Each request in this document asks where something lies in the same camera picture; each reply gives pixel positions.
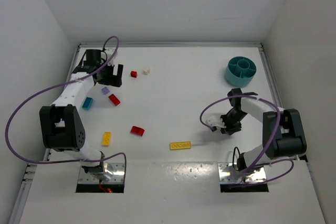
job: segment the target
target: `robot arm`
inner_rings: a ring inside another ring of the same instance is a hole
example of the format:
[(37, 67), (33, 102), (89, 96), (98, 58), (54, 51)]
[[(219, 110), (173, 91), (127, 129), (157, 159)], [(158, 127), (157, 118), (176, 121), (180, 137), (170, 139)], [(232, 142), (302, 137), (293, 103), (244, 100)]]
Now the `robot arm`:
[[(83, 66), (75, 67), (71, 80), (78, 80), (100, 66), (101, 50), (88, 49)], [(103, 163), (85, 162), (85, 160), (102, 159), (104, 154), (86, 141), (85, 129), (78, 111), (87, 93), (96, 83), (121, 86), (123, 65), (118, 65), (116, 76), (113, 75), (113, 69), (114, 66), (106, 65), (99, 73), (67, 85), (51, 106), (43, 106), (39, 112), (44, 146), (57, 152), (65, 152), (74, 159), (83, 160), (84, 170), (98, 179), (104, 173)]]
[[(241, 89), (232, 89), (228, 93), (228, 97), (233, 95), (257, 95), (256, 93), (242, 93)], [(241, 171), (248, 167), (256, 157), (261, 153), (261, 150), (266, 145), (271, 132), (276, 124), (277, 113), (275, 109), (261, 101), (249, 98), (232, 98), (230, 104), (233, 107), (227, 114), (222, 115), (222, 127), (220, 131), (223, 134), (232, 135), (242, 130), (241, 120), (250, 114), (263, 125), (262, 139), (263, 143), (255, 149), (241, 153), (237, 166)], [(272, 144), (267, 149), (263, 157), (258, 161), (261, 163), (270, 163), (272, 159), (277, 159), (285, 156), (294, 156), (306, 152), (307, 144), (300, 114), (295, 109), (279, 108), (280, 127), (278, 128)]]

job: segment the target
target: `metal mounting plate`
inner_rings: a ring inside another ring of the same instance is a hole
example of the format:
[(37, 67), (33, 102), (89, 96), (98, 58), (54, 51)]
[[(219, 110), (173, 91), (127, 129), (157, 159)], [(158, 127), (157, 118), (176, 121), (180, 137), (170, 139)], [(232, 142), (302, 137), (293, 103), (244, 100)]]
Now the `metal mounting plate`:
[(263, 167), (255, 169), (252, 174), (241, 176), (234, 170), (232, 163), (218, 163), (219, 182), (221, 185), (250, 184), (266, 181)]
[[(105, 163), (108, 166), (108, 171), (110, 174), (109, 181), (103, 181), (101, 184), (108, 185), (122, 185), (124, 174), (125, 174), (125, 163)], [(99, 180), (92, 177), (90, 174), (84, 172), (83, 168), (80, 168), (78, 175), (78, 185), (98, 185)]]

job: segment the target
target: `teal bowl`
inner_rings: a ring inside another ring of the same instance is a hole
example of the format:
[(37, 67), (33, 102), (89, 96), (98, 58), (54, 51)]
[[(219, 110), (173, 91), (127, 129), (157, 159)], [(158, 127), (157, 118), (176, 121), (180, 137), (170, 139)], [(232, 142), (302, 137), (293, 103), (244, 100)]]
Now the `teal bowl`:
[(245, 87), (253, 79), (257, 67), (250, 59), (238, 56), (232, 58), (225, 70), (225, 79), (236, 87)]

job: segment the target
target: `red lego brick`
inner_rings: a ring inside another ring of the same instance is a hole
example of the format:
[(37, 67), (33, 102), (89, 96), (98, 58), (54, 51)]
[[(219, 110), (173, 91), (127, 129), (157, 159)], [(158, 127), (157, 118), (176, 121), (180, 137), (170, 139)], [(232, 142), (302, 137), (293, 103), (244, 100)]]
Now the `red lego brick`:
[(118, 99), (114, 94), (110, 95), (110, 96), (109, 96), (109, 99), (111, 100), (111, 102), (113, 102), (113, 104), (114, 104), (115, 106), (117, 106), (117, 105), (120, 104), (119, 99)]
[(132, 129), (131, 129), (131, 133), (133, 133), (135, 135), (139, 135), (139, 136), (142, 136), (144, 132), (145, 132), (144, 129), (142, 129), (140, 127), (136, 127), (136, 126), (133, 126)]
[(136, 71), (131, 71), (131, 77), (138, 77), (138, 73)]

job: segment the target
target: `blue lego brick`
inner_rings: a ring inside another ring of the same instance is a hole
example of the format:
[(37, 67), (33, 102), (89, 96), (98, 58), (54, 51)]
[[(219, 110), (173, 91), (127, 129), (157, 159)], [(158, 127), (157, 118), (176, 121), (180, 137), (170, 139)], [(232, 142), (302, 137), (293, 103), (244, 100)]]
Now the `blue lego brick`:
[(90, 107), (91, 107), (91, 105), (92, 105), (92, 102), (93, 102), (93, 98), (91, 98), (91, 97), (86, 97), (86, 99), (85, 99), (85, 101), (84, 101), (84, 103), (83, 103), (82, 108), (83, 108), (84, 110), (89, 110)]
[(110, 93), (110, 90), (108, 89), (108, 87), (104, 87), (104, 88), (102, 88), (101, 91), (103, 92), (103, 94), (108, 94), (108, 93)]

